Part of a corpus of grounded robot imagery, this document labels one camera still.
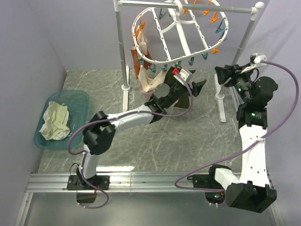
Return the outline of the white metal drying rack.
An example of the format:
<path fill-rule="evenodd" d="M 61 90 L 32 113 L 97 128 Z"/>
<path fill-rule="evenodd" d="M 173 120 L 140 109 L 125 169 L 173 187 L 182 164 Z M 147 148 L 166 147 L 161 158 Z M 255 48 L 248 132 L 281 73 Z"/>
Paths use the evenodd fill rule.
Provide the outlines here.
<path fill-rule="evenodd" d="M 123 77 L 123 85 L 121 89 L 123 90 L 123 105 L 122 110 L 128 110 L 128 94 L 130 92 L 130 85 L 129 85 L 129 67 L 126 64 L 125 60 L 125 52 L 124 52 L 124 43 L 123 43 L 123 34 L 122 34 L 122 22 L 121 22 L 121 8 L 122 6 L 140 6 L 140 7 L 156 7 L 156 8 L 176 8 L 176 4 L 174 3 L 155 3 L 155 2 L 146 2 L 146 1 L 135 1 L 135 0 L 115 0 L 113 2 L 114 10 L 116 13 L 116 21 L 117 21 L 117 32 L 118 32 L 118 40 L 119 40 L 119 50 L 120 50 L 120 60 L 121 60 L 121 69 L 122 69 L 122 77 Z M 218 1 L 211 0 L 207 5 L 202 4 L 184 4 L 183 7 L 185 9 L 193 9 L 197 11 L 208 11 L 208 12 L 234 12 L 234 13 L 247 13 L 250 14 L 250 22 L 248 27 L 245 31 L 245 34 L 242 38 L 242 41 L 239 45 L 239 48 L 235 54 L 233 59 L 233 64 L 236 64 L 242 54 L 244 47 L 246 46 L 247 40 L 250 36 L 251 30 L 254 27 L 255 22 L 259 19 L 262 10 L 264 9 L 263 2 L 257 2 L 254 7 L 252 8 L 236 8 L 236 7 L 223 7 L 221 6 Z"/>

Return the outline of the rust orange hanging underwear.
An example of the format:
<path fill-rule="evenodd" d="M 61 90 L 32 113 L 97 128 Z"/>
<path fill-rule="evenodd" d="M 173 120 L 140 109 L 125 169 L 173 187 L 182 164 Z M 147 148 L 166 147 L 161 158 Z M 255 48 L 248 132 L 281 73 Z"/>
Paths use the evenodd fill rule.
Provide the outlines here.
<path fill-rule="evenodd" d="M 132 58 L 133 58 L 133 64 L 134 64 L 134 71 L 135 71 L 135 77 L 136 79 L 138 79 L 138 75 L 139 75 L 139 72 L 140 72 L 140 64 L 138 62 L 138 55 L 137 55 L 137 51 L 135 49 L 135 47 L 133 46 L 131 48 L 131 54 L 132 54 Z M 152 64 L 147 62 L 147 61 L 144 61 L 143 63 L 143 67 L 145 69 L 148 69 L 149 66 L 151 66 Z"/>

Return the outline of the olive green underwear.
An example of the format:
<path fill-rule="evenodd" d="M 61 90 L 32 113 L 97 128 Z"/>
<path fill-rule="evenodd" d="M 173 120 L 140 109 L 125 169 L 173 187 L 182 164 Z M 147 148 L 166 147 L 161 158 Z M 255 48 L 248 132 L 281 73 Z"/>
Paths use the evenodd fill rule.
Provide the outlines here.
<path fill-rule="evenodd" d="M 170 67 L 169 70 L 166 73 L 164 83 L 169 85 L 169 87 L 172 87 L 176 82 L 177 79 L 173 75 L 174 67 Z M 190 96 L 189 93 L 184 93 L 176 102 L 172 104 L 174 107 L 182 108 L 182 109 L 188 109 L 190 106 Z"/>

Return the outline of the pink hanging cloth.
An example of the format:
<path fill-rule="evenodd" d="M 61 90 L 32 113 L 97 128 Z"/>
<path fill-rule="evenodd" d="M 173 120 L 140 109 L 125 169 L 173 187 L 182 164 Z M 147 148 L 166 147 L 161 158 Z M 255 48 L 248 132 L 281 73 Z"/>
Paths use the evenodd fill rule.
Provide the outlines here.
<path fill-rule="evenodd" d="M 151 91 L 145 91 L 142 87 L 140 87 L 139 90 L 144 95 L 151 95 L 153 93 L 153 90 L 151 90 Z"/>

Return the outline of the white oval clip hanger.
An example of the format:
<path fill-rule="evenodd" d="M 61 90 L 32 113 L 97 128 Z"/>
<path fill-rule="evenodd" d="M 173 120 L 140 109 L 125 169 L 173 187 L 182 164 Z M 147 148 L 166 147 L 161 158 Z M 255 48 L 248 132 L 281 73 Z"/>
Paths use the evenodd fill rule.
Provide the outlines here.
<path fill-rule="evenodd" d="M 183 60 L 188 59 L 189 65 L 194 64 L 194 59 L 196 56 L 201 55 L 204 60 L 207 60 L 208 54 L 216 54 L 219 52 L 219 46 L 227 39 L 229 22 L 224 12 L 215 11 L 213 17 L 211 18 L 211 23 L 219 22 L 219 26 L 216 29 L 216 33 L 220 34 L 217 42 L 210 46 L 205 38 L 205 35 L 202 33 L 201 27 L 197 22 L 196 16 L 193 9 L 185 9 L 184 4 L 187 4 L 188 1 L 185 0 L 181 2 L 179 0 L 167 0 L 165 3 L 174 3 L 176 8 L 168 8 L 165 13 L 160 9 L 159 14 L 156 13 L 156 7 L 148 7 L 144 9 L 138 16 L 135 18 L 132 24 L 132 37 L 134 41 L 134 48 L 137 52 L 137 61 L 139 64 L 150 63 L 152 65 L 166 65 L 171 63 L 181 63 Z M 147 45 L 147 40 L 145 39 L 145 26 L 146 21 L 143 20 L 143 16 L 146 13 L 152 14 L 152 19 L 156 25 L 156 29 L 159 33 L 159 39 L 163 45 L 163 51 L 166 54 L 165 60 L 155 60 L 151 59 L 148 56 L 149 48 Z M 189 45 L 186 40 L 186 34 L 184 31 L 184 25 L 192 25 L 196 28 L 196 33 L 200 38 L 201 44 L 203 44 L 203 49 L 199 51 L 192 51 L 189 48 Z M 179 57 L 172 56 L 165 38 L 165 34 L 170 32 L 172 29 L 177 31 L 180 46 L 183 49 L 183 55 Z"/>

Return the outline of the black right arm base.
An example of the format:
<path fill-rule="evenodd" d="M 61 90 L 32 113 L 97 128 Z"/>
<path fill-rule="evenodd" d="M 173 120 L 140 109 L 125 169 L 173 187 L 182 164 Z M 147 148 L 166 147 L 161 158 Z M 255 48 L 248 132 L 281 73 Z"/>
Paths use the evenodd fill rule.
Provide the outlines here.
<path fill-rule="evenodd" d="M 205 199 L 210 205 L 218 207 L 224 204 L 225 192 L 223 191 L 223 187 L 214 179 L 210 179 L 208 174 L 194 174 L 188 176 L 187 180 L 191 180 L 193 182 L 194 188 L 210 190 L 210 192 L 205 192 Z"/>

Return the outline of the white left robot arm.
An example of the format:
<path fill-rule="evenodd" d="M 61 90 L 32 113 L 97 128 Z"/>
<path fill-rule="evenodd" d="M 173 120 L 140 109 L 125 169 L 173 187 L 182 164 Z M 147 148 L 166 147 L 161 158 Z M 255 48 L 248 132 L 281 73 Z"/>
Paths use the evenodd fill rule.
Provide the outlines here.
<path fill-rule="evenodd" d="M 77 172 L 80 175 L 78 184 L 82 188 L 90 189 L 94 186 L 100 156 L 110 148 L 116 134 L 159 121 L 181 97 L 188 96 L 189 101 L 197 97 L 206 83 L 206 80 L 191 81 L 194 70 L 171 67 L 167 73 L 172 76 L 173 82 L 159 84 L 150 99 L 140 107 L 124 113 L 105 114 L 99 111 L 94 115 L 83 130 L 85 154 Z"/>

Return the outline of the beige hanging underwear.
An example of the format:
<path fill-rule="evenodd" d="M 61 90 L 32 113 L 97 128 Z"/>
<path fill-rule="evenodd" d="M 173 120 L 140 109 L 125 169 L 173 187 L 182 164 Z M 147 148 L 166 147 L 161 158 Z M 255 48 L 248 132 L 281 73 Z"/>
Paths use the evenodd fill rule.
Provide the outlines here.
<path fill-rule="evenodd" d="M 141 52 L 143 54 L 146 54 L 146 57 L 148 59 L 151 59 L 150 52 L 148 51 L 147 47 L 147 39 L 143 33 L 143 31 L 140 31 L 137 36 L 137 43 L 141 49 Z M 166 72 L 161 70 L 154 78 L 150 78 L 149 75 L 151 75 L 152 71 L 149 69 L 145 69 L 143 67 L 143 64 L 140 64 L 140 72 L 138 75 L 138 80 L 140 82 L 140 87 L 142 87 L 145 91 L 151 91 L 155 90 L 156 87 L 162 83 L 164 83 Z"/>

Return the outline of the aluminium mounting rail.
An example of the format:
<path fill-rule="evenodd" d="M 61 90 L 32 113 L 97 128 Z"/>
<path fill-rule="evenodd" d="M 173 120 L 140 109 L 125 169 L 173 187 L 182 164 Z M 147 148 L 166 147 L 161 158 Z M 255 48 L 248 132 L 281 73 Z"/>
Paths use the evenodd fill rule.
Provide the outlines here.
<path fill-rule="evenodd" d="M 106 193 L 170 193 L 191 192 L 174 186 L 175 180 L 183 172 L 108 172 L 99 175 L 110 177 L 109 189 Z M 31 174 L 25 191 L 27 193 L 75 193 L 68 190 L 68 173 L 39 173 Z"/>

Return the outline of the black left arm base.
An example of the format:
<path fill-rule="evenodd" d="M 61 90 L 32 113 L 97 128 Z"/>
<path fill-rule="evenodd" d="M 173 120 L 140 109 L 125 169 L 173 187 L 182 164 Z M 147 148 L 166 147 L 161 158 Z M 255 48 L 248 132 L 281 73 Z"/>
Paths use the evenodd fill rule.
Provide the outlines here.
<path fill-rule="evenodd" d="M 109 189 L 110 176 L 99 176 L 87 179 L 89 183 L 96 186 L 104 191 Z M 76 191 L 76 199 L 80 204 L 92 204 L 96 200 L 96 190 L 88 185 L 81 177 L 81 175 L 70 175 L 66 187 L 67 191 Z"/>

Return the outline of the cream underwear in basket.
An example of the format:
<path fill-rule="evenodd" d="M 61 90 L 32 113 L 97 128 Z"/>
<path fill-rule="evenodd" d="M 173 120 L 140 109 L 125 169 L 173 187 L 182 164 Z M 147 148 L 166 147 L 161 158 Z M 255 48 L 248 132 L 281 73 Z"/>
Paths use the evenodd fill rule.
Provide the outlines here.
<path fill-rule="evenodd" d="M 50 101 L 43 114 L 44 123 L 39 132 L 46 140 L 65 139 L 70 133 L 67 126 L 69 116 L 68 107 Z"/>

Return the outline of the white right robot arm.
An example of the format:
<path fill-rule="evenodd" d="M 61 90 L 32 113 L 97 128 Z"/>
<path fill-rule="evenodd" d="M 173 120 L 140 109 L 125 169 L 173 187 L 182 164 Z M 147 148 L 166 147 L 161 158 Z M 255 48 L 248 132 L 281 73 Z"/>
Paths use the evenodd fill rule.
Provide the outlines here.
<path fill-rule="evenodd" d="M 270 77 L 251 80 L 254 69 L 250 65 L 215 67 L 218 83 L 234 87 L 242 98 L 238 106 L 237 121 L 242 141 L 242 170 L 236 177 L 229 167 L 214 164 L 209 169 L 208 184 L 225 190 L 227 206 L 262 213 L 277 198 L 270 187 L 265 156 L 267 134 L 267 104 L 278 89 Z"/>

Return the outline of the teal plastic basket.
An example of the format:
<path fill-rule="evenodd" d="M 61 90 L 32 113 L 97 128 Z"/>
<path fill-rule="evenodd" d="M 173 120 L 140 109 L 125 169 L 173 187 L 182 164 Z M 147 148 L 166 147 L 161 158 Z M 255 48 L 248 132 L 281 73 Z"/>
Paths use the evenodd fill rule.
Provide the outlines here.
<path fill-rule="evenodd" d="M 46 140 L 40 132 L 45 120 L 43 118 L 49 104 L 56 102 L 57 104 L 67 108 L 69 115 L 66 126 L 70 129 L 70 133 L 61 140 Z M 89 96 L 86 92 L 80 90 L 60 91 L 52 94 L 46 101 L 42 111 L 42 115 L 38 122 L 34 135 L 34 143 L 37 147 L 49 150 L 67 149 L 68 142 L 73 133 L 86 123 L 88 112 Z"/>

